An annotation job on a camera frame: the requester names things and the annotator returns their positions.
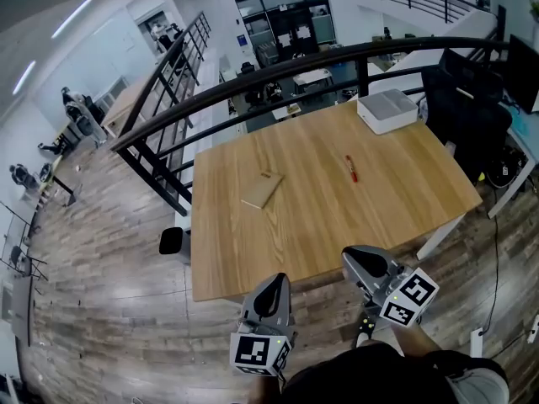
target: wooden floor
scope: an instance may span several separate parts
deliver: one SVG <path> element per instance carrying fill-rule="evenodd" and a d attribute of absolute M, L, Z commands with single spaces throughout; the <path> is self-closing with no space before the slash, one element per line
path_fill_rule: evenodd
<path fill-rule="evenodd" d="M 146 404 L 245 402 L 252 379 L 228 366 L 237 307 L 193 302 L 189 268 L 158 254 L 161 231 L 173 225 L 172 209 L 106 146 L 81 146 L 59 176 L 82 189 L 70 208 L 51 201 L 32 239 L 31 254 L 49 263 L 50 284 L 38 284 L 44 295 L 35 295 L 33 345 L 21 352 L 31 388 L 48 404 L 120 403 L 133 396 Z M 494 294 L 494 222 L 486 216 L 494 199 L 489 188 L 480 191 L 484 203 L 421 263 L 440 285 L 424 329 L 442 348 L 464 353 Z M 415 266 L 423 240 L 401 247 L 399 258 Z M 539 201 L 531 191 L 502 210 L 499 254 L 487 356 L 529 329 L 539 311 Z M 349 348 L 360 305 L 360 292 L 341 274 L 296 285 L 299 337 L 286 376 Z M 387 327 L 375 338 L 394 343 Z M 496 360 L 510 378 L 511 401 L 528 402 L 539 385 L 539 343 L 521 338 Z"/>

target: ceiling light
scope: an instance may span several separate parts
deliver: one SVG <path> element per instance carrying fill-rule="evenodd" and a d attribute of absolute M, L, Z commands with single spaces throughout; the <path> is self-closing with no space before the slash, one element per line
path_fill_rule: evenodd
<path fill-rule="evenodd" d="M 75 12 L 73 12 L 71 15 L 69 15 L 69 17 L 67 17 L 67 19 L 61 23 L 61 26 L 58 27 L 58 29 L 54 32 L 54 34 L 51 36 L 51 39 L 54 39 L 55 37 L 57 37 L 62 30 L 64 30 L 66 28 L 66 26 L 71 23 L 73 21 L 73 19 L 79 15 L 83 10 L 84 8 L 86 8 L 90 2 L 92 0 L 86 0 L 83 4 L 81 4 L 77 9 L 75 9 Z"/>
<path fill-rule="evenodd" d="M 34 68 L 34 66 L 35 66 L 35 61 L 32 61 L 28 65 L 28 67 L 26 67 L 26 70 L 24 71 L 23 76 L 20 77 L 19 82 L 17 82 L 17 85 L 15 86 L 15 89 L 13 91 L 13 95 L 17 94 L 19 92 L 19 90 L 23 87 L 24 81 L 26 81 L 26 78 L 28 77 L 30 72 L 32 72 L 32 69 Z"/>

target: computer monitor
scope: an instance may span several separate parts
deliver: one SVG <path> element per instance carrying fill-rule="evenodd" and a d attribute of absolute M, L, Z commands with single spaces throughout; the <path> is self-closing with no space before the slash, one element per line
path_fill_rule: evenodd
<path fill-rule="evenodd" d="M 528 114 L 539 111 L 539 54 L 511 35 L 504 85 L 507 93 Z"/>

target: trash can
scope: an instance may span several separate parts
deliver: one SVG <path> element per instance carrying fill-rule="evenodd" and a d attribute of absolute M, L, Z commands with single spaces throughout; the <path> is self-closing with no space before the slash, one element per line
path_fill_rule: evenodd
<path fill-rule="evenodd" d="M 191 238 L 181 227 L 169 227 L 161 234 L 160 254 L 177 254 L 184 265 L 191 265 Z"/>

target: red pen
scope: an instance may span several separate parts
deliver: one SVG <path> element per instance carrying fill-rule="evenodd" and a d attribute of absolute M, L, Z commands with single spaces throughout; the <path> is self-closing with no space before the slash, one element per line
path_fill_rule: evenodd
<path fill-rule="evenodd" d="M 352 181 L 354 181 L 354 183 L 357 183 L 357 174 L 355 173 L 354 163 L 352 163 L 352 159 L 348 155 L 345 156 L 345 159 L 346 163 L 348 164 L 348 169 L 350 170 L 350 176 L 352 177 Z"/>

